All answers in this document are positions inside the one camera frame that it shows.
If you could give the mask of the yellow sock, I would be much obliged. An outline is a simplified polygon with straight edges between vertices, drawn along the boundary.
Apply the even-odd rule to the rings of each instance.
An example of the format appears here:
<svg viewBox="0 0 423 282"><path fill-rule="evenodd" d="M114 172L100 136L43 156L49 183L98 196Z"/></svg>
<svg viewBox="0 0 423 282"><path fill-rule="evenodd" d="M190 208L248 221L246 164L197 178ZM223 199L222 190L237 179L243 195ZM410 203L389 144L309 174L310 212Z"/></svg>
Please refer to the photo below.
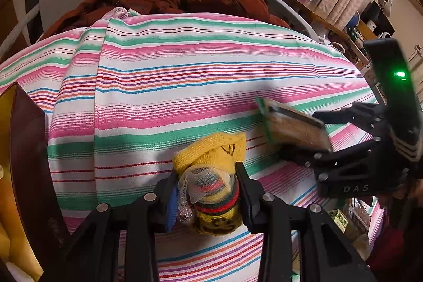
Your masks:
<svg viewBox="0 0 423 282"><path fill-rule="evenodd" d="M218 132L174 154L180 223L207 235L226 235L240 227L235 165L244 161L246 143L244 133Z"/></svg>

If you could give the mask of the gold tray with brown rim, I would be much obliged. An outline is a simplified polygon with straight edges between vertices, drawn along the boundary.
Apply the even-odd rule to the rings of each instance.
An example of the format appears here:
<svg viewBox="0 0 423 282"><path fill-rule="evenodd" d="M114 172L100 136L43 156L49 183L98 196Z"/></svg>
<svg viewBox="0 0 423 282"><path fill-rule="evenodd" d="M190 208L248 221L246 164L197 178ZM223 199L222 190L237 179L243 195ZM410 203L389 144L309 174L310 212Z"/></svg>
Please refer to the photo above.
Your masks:
<svg viewBox="0 0 423 282"><path fill-rule="evenodd" d="M46 115L16 82L1 92L1 280L38 281L70 233L52 183Z"/></svg>

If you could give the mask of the green cracker packet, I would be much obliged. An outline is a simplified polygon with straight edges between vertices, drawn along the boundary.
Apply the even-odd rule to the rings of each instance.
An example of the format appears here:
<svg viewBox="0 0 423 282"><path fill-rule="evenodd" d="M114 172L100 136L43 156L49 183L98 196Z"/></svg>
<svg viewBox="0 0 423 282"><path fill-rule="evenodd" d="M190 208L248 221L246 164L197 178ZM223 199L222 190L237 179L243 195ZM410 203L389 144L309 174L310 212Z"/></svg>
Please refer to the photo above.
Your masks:
<svg viewBox="0 0 423 282"><path fill-rule="evenodd" d="M273 99L257 97L256 102L271 142L319 152L333 151L323 121Z"/></svg>

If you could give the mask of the dark red blanket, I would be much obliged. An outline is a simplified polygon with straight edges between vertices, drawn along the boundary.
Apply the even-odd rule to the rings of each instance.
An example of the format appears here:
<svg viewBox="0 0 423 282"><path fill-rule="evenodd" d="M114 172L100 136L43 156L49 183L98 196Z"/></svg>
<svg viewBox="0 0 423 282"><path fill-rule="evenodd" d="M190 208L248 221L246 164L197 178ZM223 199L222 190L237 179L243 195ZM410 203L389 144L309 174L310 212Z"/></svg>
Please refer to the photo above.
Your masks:
<svg viewBox="0 0 423 282"><path fill-rule="evenodd" d="M46 39L71 29L89 27L108 11L123 7L142 15L158 13L211 12L240 16L288 28L283 19L272 15L265 0L84 0L60 17L41 36Z"/></svg>

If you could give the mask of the striped pink green bedsheet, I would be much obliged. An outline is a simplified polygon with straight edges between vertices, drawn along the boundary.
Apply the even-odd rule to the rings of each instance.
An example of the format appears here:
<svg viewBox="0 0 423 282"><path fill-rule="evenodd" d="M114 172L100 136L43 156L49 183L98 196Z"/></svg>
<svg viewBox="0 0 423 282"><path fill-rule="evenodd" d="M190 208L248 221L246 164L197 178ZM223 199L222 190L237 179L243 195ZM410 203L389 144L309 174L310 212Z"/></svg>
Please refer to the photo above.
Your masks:
<svg viewBox="0 0 423 282"><path fill-rule="evenodd" d="M1 64L47 118L59 206L75 230L99 203L124 205L171 172L173 155L218 132L245 133L245 168L287 204L326 209L309 168L275 157L258 97L302 112L376 98L342 53L260 21L114 8Z"/></svg>

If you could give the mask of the wooden desk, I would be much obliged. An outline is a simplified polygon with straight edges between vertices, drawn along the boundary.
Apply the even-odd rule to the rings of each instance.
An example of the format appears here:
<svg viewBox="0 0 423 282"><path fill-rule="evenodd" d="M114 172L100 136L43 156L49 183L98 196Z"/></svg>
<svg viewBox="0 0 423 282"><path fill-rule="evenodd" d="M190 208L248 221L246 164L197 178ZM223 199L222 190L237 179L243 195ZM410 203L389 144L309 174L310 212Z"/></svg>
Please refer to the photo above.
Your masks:
<svg viewBox="0 0 423 282"><path fill-rule="evenodd" d="M355 45L345 30L339 30L328 23L313 10L308 1L300 0L265 0L271 14L284 19L290 26L315 41L327 37L330 43L337 43L341 52L348 53L348 58L360 69L369 67L370 60Z"/></svg>

